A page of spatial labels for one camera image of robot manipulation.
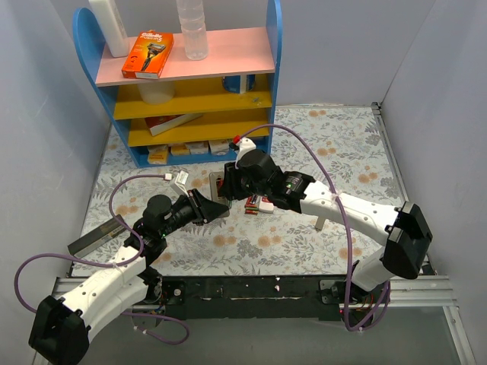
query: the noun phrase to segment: cable tie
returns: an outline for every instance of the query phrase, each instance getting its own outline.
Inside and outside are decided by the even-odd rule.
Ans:
[[[336,190],[336,193],[332,193],[332,202],[336,202],[336,198],[338,198],[342,193],[342,190]]]
[[[117,270],[120,274],[122,274],[123,285],[127,284],[125,281],[125,277],[123,276],[122,269],[116,264],[116,262],[112,262],[112,266],[115,270]]]

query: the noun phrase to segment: pink shelf top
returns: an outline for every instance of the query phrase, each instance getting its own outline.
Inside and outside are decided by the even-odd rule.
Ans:
[[[183,35],[174,34],[174,46],[159,80],[213,78],[242,74],[266,74],[275,71],[271,47],[265,27],[212,30],[207,32],[209,54],[200,61],[191,61],[184,52]],[[132,48],[136,37],[130,38]],[[125,57],[113,58],[105,46],[101,57],[97,86],[140,84],[150,82],[124,78]]]

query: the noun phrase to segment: gillette box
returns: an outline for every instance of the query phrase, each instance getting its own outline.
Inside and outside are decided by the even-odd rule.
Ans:
[[[172,33],[141,32],[122,67],[123,77],[158,79],[173,44]]]

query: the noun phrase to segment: white container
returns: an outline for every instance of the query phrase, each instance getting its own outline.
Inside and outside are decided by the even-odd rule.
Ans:
[[[184,37],[186,57],[192,60],[204,59],[208,55],[205,13],[202,0],[176,0]]]
[[[174,81],[154,81],[137,84],[142,100],[147,104],[166,103],[174,97]]]
[[[114,0],[89,0],[113,57],[127,57],[130,42]]]

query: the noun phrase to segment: floral mat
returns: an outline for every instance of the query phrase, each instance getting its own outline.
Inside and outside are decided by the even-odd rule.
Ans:
[[[367,107],[278,108],[277,124],[298,132],[316,151],[337,189],[372,202],[400,205],[399,189],[387,159],[372,110]],[[276,129],[272,157],[283,170],[301,171],[324,179],[299,142]],[[83,234],[110,219],[108,198],[113,188],[129,176],[146,173],[189,172],[188,189],[210,197],[208,174],[222,171],[223,163],[136,169],[112,129],[94,187]],[[128,224],[140,218],[147,200],[156,194],[177,198],[168,182],[136,179],[119,191],[114,208]],[[342,225],[327,221],[314,229],[315,217],[275,209],[274,214],[244,214],[244,202],[234,202],[230,217],[197,227],[189,225],[167,238],[167,249],[152,265],[162,275],[311,275],[343,274],[346,238]],[[85,258],[106,262],[127,233],[111,240]],[[354,260],[379,248],[370,238],[353,233]],[[88,276],[96,268],[76,264],[72,276]]]

